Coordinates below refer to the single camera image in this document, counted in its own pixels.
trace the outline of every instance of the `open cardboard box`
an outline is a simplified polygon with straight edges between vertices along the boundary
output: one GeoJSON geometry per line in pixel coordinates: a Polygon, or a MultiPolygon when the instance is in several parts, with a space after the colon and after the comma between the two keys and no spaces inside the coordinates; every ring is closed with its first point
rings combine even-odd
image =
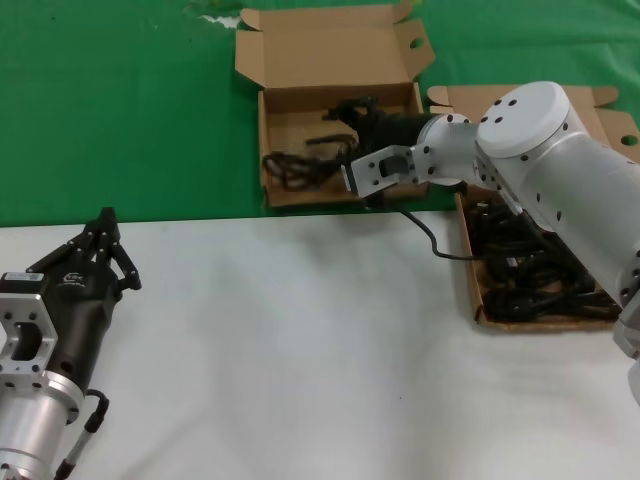
{"type": "MultiPolygon", "coordinates": [[[[305,140],[355,132],[341,122],[323,120],[340,100],[374,95],[388,113],[422,113],[414,79],[435,55],[421,20],[404,21],[410,0],[396,5],[243,9],[253,31],[236,33],[236,70],[264,87],[258,94],[260,159],[282,151],[330,158],[327,146],[305,140]]],[[[261,184],[270,206],[357,200],[338,172],[319,189],[284,190],[264,168],[261,184]]],[[[390,189],[391,196],[422,196],[426,186],[390,189]]]]}
{"type": "MultiPolygon", "coordinates": [[[[493,102],[516,88],[517,85],[484,85],[468,87],[431,87],[427,100],[431,113],[460,113],[472,122],[478,122],[493,102]]],[[[640,163],[640,137],[631,115],[602,108],[618,97],[614,87],[563,87],[580,119],[593,138],[612,147],[636,163],[640,163]]],[[[462,229],[465,254],[471,255],[465,209],[482,200],[500,198],[497,192],[469,187],[467,194],[456,196],[456,208],[462,229]]],[[[564,316],[545,316],[529,323],[504,323],[489,318],[485,312],[482,295],[491,285],[484,262],[467,262],[467,277],[474,319],[483,326],[508,332],[548,332],[571,330],[610,329],[614,321],[596,321],[564,316]]]]}

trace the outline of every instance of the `white table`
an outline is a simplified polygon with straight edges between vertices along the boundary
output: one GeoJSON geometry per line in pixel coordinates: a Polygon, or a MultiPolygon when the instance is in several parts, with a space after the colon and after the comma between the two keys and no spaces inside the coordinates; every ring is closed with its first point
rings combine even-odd
{"type": "MultiPolygon", "coordinates": [[[[419,217],[459,251],[452,214],[419,217]]],[[[143,290],[103,345],[92,385],[112,408],[77,480],[637,476],[640,407],[610,334],[475,327],[464,266],[399,215],[121,231],[143,290]]],[[[78,232],[0,230],[0,266],[78,232]]]]}

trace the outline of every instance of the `green backdrop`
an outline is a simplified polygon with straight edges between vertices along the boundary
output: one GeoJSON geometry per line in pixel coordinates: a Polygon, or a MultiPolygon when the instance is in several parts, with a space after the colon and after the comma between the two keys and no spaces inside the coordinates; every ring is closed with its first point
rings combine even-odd
{"type": "MultiPolygon", "coordinates": [[[[353,1],[353,4],[371,1],[353,1]]],[[[435,84],[613,84],[640,121],[639,0],[416,0],[435,84]]],[[[335,0],[4,0],[0,226],[269,215],[257,87],[200,18],[335,0]]],[[[433,193],[424,208],[448,208],[433,193]]]]}

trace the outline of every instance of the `hole in box flap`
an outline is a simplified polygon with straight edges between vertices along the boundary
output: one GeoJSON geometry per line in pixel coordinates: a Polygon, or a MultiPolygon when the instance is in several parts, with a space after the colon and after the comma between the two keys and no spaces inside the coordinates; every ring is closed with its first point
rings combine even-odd
{"type": "Polygon", "coordinates": [[[424,44],[424,39],[420,38],[420,37],[417,37],[417,38],[414,38],[413,40],[411,40],[411,43],[409,44],[409,47],[412,50],[414,50],[416,48],[421,47],[423,44],[424,44]]]}
{"type": "Polygon", "coordinates": [[[620,143],[627,147],[633,147],[638,144],[638,137],[635,135],[625,135],[620,139],[620,143]]]}

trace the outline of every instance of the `wire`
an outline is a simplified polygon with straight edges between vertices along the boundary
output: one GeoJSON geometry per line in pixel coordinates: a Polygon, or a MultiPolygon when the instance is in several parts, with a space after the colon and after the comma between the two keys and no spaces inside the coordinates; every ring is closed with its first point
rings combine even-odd
{"type": "Polygon", "coordinates": [[[515,216],[506,205],[491,203],[468,211],[469,240],[474,255],[438,250],[433,231],[411,212],[387,205],[422,230],[438,258],[483,261],[498,284],[483,296],[487,314],[495,321],[531,321],[543,315],[615,319],[620,307],[604,291],[556,234],[542,231],[525,212],[515,216]],[[560,291],[545,290],[560,282],[560,291]]]}
{"type": "Polygon", "coordinates": [[[464,261],[482,260],[483,257],[459,256],[459,255],[452,255],[450,253],[441,252],[440,250],[438,250],[438,239],[436,238],[436,236],[433,234],[433,232],[429,227],[427,227],[423,222],[418,220],[410,211],[405,210],[404,208],[399,207],[397,205],[391,205],[390,207],[392,210],[395,210],[396,212],[398,212],[400,215],[404,216],[408,220],[411,220],[420,230],[422,230],[424,233],[427,234],[427,236],[429,237],[429,240],[431,240],[431,251],[436,257],[445,258],[447,260],[464,260],[464,261]]]}
{"type": "Polygon", "coordinates": [[[87,420],[87,423],[85,423],[84,429],[80,434],[80,437],[78,437],[76,444],[58,467],[54,480],[66,480],[69,478],[73,469],[76,468],[78,459],[80,458],[84,448],[87,446],[87,443],[89,443],[89,440],[91,440],[91,437],[100,429],[100,426],[104,421],[104,417],[107,414],[107,410],[109,410],[109,399],[100,390],[87,390],[86,396],[97,397],[98,406],[87,420]]]}
{"type": "Polygon", "coordinates": [[[355,158],[358,143],[353,135],[336,134],[310,138],[306,145],[337,143],[340,145],[334,158],[321,160],[285,152],[272,152],[262,158],[262,166],[278,180],[283,190],[302,191],[318,188],[335,175],[342,165],[355,158]]]}

